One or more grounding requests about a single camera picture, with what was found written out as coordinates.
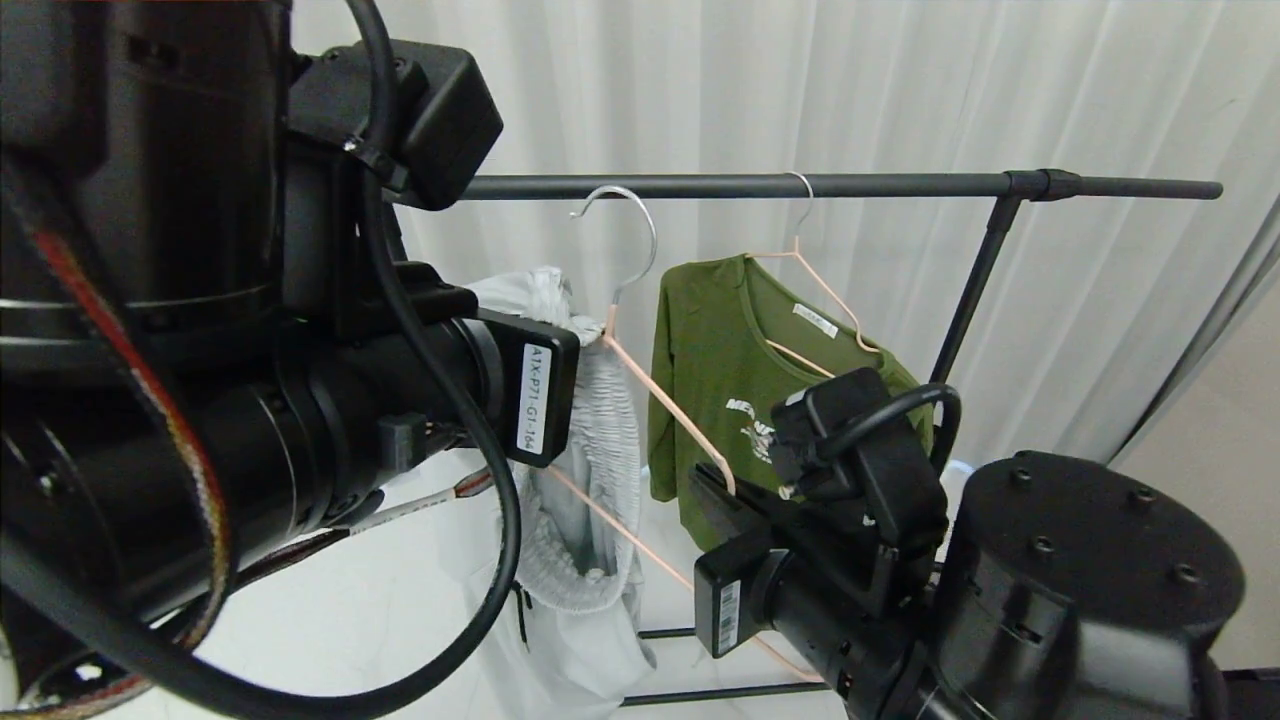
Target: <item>silver hanger hook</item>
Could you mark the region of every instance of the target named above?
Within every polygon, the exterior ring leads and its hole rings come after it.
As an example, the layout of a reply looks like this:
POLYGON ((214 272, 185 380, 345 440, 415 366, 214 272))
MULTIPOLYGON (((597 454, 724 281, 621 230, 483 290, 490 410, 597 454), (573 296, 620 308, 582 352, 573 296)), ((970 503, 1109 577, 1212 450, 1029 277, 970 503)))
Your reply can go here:
POLYGON ((805 190, 809 191, 809 204, 805 205, 804 214, 800 215, 799 220, 796 220, 796 227, 791 229, 791 237, 800 237, 800 225, 803 225, 804 222, 809 219, 809 213, 813 213, 813 200, 814 200, 813 186, 809 184, 809 178, 804 177, 803 173, 797 173, 795 170, 787 170, 787 174, 800 178, 800 182, 804 183, 805 190))
POLYGON ((649 214, 649 208, 644 204, 644 200, 640 200, 640 196, 636 195, 635 192, 632 192, 632 191, 630 191, 630 190, 627 190, 627 188, 625 188, 622 186, 617 186, 617 184, 602 184, 600 187, 593 190, 591 195, 586 196, 586 204, 582 205, 582 209, 579 210, 579 211, 576 211, 576 213, 570 213, 568 217, 570 218, 581 218, 581 217, 586 215, 586 211, 591 209, 591 202, 595 202, 596 197, 600 197, 602 195, 607 195, 609 192, 612 192, 614 195, 621 195, 622 197, 626 197, 626 199, 634 201, 636 205, 639 205, 640 206, 640 211, 644 213, 645 222, 649 223, 649 261, 645 263, 645 266, 644 266, 643 270, 640 270, 639 273, 636 273, 636 274, 631 275, 630 278, 622 281, 622 284, 620 284, 617 287, 617 290, 613 291, 613 305, 617 305, 618 301, 622 300, 622 291, 626 290, 627 286, 630 286, 631 283, 634 283, 634 282, 639 281, 640 278, 645 277, 646 274, 649 274, 649 270, 653 269, 653 263, 654 263, 654 260, 658 259, 658 228, 654 227, 654 224, 653 224, 653 215, 649 214))

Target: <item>shirt sleeve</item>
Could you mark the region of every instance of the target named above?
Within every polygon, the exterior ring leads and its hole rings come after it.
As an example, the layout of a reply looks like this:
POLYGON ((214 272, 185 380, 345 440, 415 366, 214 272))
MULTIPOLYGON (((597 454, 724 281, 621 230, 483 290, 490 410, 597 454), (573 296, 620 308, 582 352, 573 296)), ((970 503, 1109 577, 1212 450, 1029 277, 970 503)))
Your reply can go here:
MULTIPOLYGON (((675 389, 675 366, 671 355, 671 307, 667 283, 658 293, 658 324, 653 333, 653 380, 668 396, 675 389)), ((658 401, 649 396, 649 495, 659 502, 676 497, 676 420, 658 401)))

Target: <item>white label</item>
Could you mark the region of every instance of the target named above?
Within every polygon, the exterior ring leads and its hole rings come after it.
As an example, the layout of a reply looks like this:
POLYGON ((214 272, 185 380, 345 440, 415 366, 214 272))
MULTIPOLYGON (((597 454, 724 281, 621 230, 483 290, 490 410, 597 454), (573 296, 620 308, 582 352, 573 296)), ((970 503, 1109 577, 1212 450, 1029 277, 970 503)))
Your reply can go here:
POLYGON ((737 609, 742 600, 742 580, 733 580, 721 591, 721 621, 716 633, 716 647, 721 653, 737 644, 737 609))
POLYGON ((840 332, 840 328, 837 328, 835 323, 832 323, 827 318, 823 318, 822 315, 814 313, 809 307, 805 307, 804 305, 800 305, 799 302, 796 302, 796 306, 792 307, 791 311, 795 313, 796 315, 800 315, 805 320, 809 320, 810 323, 813 323, 814 327, 817 327, 819 331, 822 331, 823 333, 826 333, 826 336, 829 337, 829 338, 835 338, 836 333, 840 332))
POLYGON ((547 373, 552 351, 540 345, 525 345, 525 365, 520 373, 520 415, 516 445, 525 452, 540 455, 547 423, 547 373))

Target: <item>green t-shirt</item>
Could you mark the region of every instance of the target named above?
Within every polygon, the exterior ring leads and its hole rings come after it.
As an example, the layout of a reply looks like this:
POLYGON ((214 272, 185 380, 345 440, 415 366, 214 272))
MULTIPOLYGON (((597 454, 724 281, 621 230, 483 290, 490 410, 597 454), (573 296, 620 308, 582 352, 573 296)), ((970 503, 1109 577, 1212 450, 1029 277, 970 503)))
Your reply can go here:
MULTIPOLYGON (((915 379, 888 352, 867 352, 852 329, 836 323, 737 255, 672 268, 662 277, 653 378, 728 460, 742 480, 777 488, 769 462, 769 411, 787 396, 827 378, 771 347, 782 345, 835 374, 876 368, 890 395, 915 379)), ((872 347, 865 336, 863 340, 872 347)), ((933 411, 909 415, 925 452, 933 445, 933 411)), ((657 400, 649 401, 650 492, 680 498, 680 521, 710 550, 718 538, 689 492, 689 470, 707 454, 657 400)))

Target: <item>white curtain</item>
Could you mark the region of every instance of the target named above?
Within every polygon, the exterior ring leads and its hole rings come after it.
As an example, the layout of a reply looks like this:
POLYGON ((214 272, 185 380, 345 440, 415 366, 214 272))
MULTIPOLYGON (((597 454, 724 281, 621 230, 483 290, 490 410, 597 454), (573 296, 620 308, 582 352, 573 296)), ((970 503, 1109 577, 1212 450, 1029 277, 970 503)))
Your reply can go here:
MULTIPOLYGON (((1219 179, 1215 202, 1025 206, 951 377, 956 456, 1107 459, 1280 195, 1280 3, 381 0, 394 37, 477 58, 506 120, 484 173, 998 172, 1219 179)), ((300 0, 294 44, 356 40, 300 0)), ((623 299, 646 357, 660 270, 778 250, 804 201, 653 201, 658 270, 623 299)), ((557 264, 584 306, 643 263, 609 202, 402 211, 411 256, 454 282, 557 264)), ((804 250, 924 379, 989 201, 823 200, 804 250)), ((799 292, 822 296, 791 265, 799 292)))

